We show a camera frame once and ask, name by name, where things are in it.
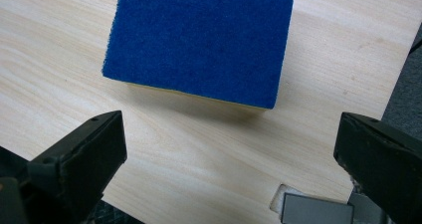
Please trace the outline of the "blue and yellow sponge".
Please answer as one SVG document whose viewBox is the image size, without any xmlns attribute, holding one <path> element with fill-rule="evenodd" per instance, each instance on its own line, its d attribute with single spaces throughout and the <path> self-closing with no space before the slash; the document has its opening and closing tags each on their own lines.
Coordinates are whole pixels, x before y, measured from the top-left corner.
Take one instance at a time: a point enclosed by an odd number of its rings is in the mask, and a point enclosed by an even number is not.
<svg viewBox="0 0 422 224">
<path fill-rule="evenodd" d="M 294 0 L 117 0 L 106 78 L 275 106 Z"/>
</svg>

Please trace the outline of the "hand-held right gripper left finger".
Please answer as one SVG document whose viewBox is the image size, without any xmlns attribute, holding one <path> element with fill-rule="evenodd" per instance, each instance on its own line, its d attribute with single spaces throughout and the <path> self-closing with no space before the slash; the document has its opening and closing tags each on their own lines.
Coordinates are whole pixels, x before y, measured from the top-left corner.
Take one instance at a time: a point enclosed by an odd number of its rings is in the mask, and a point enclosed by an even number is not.
<svg viewBox="0 0 422 224">
<path fill-rule="evenodd" d="M 126 161 L 122 112 L 94 116 L 26 164 L 31 224 L 83 222 Z"/>
</svg>

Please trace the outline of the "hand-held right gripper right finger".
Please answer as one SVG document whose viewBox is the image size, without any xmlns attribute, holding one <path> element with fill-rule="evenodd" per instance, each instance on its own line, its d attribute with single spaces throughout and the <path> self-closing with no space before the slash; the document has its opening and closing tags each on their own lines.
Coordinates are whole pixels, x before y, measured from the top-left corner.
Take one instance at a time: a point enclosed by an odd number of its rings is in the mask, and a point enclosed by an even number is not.
<svg viewBox="0 0 422 224">
<path fill-rule="evenodd" d="M 422 141 L 375 118 L 345 112 L 333 157 L 396 224 L 422 224 Z"/>
</svg>

